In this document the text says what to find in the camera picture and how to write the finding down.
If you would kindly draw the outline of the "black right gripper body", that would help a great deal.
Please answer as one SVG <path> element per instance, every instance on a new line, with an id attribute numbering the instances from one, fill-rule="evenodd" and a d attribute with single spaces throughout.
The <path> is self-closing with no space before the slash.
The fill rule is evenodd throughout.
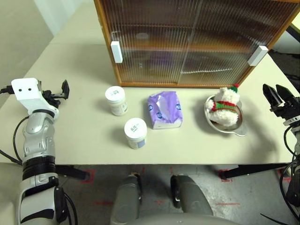
<path id="1" fill-rule="evenodd" d="M 300 98 L 292 97 L 284 106 L 274 106 L 270 109 L 277 117 L 289 120 L 300 115 Z"/>

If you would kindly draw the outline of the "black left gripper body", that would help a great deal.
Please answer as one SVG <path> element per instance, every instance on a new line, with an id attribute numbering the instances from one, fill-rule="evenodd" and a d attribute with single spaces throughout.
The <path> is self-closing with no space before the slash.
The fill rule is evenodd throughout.
<path id="1" fill-rule="evenodd" d="M 50 90 L 44 90 L 42 92 L 42 96 L 47 101 L 48 104 L 54 106 L 55 108 L 59 108 L 60 105 L 59 98 L 63 98 L 61 94 L 52 94 Z"/>

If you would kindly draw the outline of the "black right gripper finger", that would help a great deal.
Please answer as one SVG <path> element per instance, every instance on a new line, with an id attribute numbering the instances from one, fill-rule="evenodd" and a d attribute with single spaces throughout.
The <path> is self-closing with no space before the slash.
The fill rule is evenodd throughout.
<path id="1" fill-rule="evenodd" d="M 270 104 L 271 110 L 277 110 L 277 108 L 282 104 L 282 100 L 276 90 L 267 84 L 263 85 L 262 90 Z"/>
<path id="2" fill-rule="evenodd" d="M 276 85 L 278 95 L 283 99 L 284 105 L 294 105 L 294 95 L 284 86 Z"/>

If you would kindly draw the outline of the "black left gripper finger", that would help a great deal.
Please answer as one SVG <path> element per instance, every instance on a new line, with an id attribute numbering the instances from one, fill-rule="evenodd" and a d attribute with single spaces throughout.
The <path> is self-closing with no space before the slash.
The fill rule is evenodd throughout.
<path id="1" fill-rule="evenodd" d="M 63 99 L 68 99 L 69 97 L 69 85 L 67 80 L 64 80 L 61 86 L 62 89 L 62 98 Z"/>

